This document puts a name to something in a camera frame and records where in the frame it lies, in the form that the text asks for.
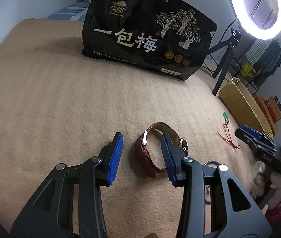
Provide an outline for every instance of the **ring light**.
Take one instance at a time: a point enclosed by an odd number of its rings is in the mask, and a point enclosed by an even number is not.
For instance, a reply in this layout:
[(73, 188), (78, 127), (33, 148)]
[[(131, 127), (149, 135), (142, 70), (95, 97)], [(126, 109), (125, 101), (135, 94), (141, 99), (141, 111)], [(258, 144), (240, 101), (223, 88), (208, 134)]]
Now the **ring light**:
[(260, 29), (249, 17), (243, 0), (231, 0), (233, 10), (246, 32), (258, 39), (272, 39), (281, 31), (281, 0), (277, 0), (278, 16), (275, 24), (269, 29)]

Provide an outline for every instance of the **black package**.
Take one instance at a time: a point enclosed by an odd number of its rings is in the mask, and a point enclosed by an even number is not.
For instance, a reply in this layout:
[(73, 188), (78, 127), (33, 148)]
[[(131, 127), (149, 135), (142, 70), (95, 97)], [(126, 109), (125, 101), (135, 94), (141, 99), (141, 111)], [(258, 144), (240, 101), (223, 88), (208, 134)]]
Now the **black package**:
[(216, 29), (182, 0), (92, 0), (82, 53), (186, 80), (202, 65)]

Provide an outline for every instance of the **tan bedsheet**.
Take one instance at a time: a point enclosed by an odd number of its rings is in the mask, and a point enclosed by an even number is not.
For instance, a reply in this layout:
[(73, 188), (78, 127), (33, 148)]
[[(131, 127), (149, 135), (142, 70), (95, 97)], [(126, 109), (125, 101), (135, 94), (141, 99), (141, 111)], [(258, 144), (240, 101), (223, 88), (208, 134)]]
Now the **tan bedsheet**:
[[(157, 121), (187, 140), (191, 157), (227, 164), (250, 189), (255, 161), (244, 144), (233, 149), (217, 135), (223, 133), (224, 111), (232, 136), (238, 126), (212, 95), (215, 80), (209, 73), (200, 69), (183, 82), (86, 58), (81, 30), (80, 22), (25, 20), (0, 45), (0, 223), (7, 230), (56, 164), (81, 164), (122, 132), (116, 181), (102, 189), (108, 236), (174, 237), (182, 188), (174, 188), (165, 173), (146, 178), (132, 149)], [(157, 145), (149, 140), (159, 162)]]

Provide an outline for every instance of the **red string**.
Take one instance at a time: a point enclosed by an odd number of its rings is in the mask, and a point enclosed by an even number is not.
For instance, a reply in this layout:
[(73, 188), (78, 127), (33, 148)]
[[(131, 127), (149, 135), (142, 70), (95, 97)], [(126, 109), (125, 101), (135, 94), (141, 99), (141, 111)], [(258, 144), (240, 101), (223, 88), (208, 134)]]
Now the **red string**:
[(218, 132), (218, 134), (220, 135), (220, 137), (225, 140), (227, 143), (229, 143), (233, 148), (235, 149), (240, 149), (241, 148), (241, 145), (235, 145), (232, 141), (232, 138), (231, 138), (231, 135), (230, 135), (230, 130), (229, 130), (229, 127), (227, 126), (228, 125), (228, 122), (225, 122), (225, 124), (223, 124), (223, 128), (224, 128), (224, 131), (225, 131), (225, 135), (227, 138), (224, 138), (221, 136), (221, 134)]

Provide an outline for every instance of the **blue patterned sheet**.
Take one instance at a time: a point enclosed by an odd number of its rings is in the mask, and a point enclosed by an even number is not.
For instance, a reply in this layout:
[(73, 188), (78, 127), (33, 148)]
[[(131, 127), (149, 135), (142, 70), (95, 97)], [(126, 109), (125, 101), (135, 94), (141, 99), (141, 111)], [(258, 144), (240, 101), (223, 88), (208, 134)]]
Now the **blue patterned sheet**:
[(89, 5), (90, 2), (87, 1), (76, 2), (73, 5), (62, 9), (61, 11), (48, 16), (46, 19), (84, 21)]

